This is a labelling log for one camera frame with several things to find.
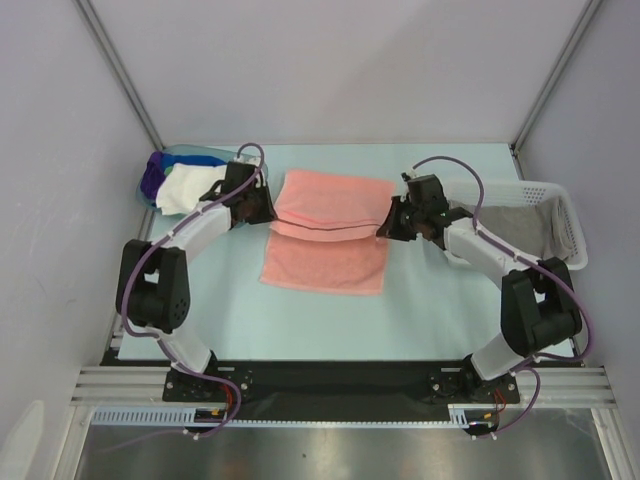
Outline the pink striped towel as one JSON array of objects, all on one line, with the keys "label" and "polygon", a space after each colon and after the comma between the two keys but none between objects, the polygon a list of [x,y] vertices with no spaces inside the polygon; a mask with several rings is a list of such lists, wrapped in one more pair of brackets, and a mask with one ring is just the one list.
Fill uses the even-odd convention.
[{"label": "pink striped towel", "polygon": [[379,295],[389,242],[378,238],[395,183],[288,171],[275,203],[261,281],[313,293]]}]

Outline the grey terry towel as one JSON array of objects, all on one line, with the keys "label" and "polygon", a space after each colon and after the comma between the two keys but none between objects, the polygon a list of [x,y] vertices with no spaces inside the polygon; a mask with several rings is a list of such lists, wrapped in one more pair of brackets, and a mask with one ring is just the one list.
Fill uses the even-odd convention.
[{"label": "grey terry towel", "polygon": [[564,221],[559,197],[522,207],[489,206],[480,210],[479,221],[493,234],[530,255],[544,260],[569,258],[573,243]]}]

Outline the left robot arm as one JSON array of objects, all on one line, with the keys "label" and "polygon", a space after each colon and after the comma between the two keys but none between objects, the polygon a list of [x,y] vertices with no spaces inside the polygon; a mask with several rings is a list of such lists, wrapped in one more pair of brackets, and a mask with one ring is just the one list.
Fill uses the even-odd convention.
[{"label": "left robot arm", "polygon": [[123,247],[115,305],[124,330],[153,340],[172,368],[186,374],[185,388],[199,400],[211,399],[220,383],[231,382],[213,370],[215,354],[187,325],[189,263],[234,228],[276,219],[264,166],[263,159],[229,162],[224,178],[168,232]]}]

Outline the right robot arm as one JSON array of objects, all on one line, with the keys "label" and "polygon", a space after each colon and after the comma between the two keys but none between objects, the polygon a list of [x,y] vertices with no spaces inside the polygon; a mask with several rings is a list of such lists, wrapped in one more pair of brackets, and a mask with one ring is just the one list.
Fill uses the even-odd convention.
[{"label": "right robot arm", "polygon": [[406,193],[391,207],[376,235],[397,241],[418,237],[468,262],[500,290],[499,333],[462,361],[459,388],[471,401],[493,394],[496,379],[525,366],[550,346],[583,329],[569,270],[557,257],[518,252],[488,231],[476,215],[452,208],[435,175],[402,175]]}]

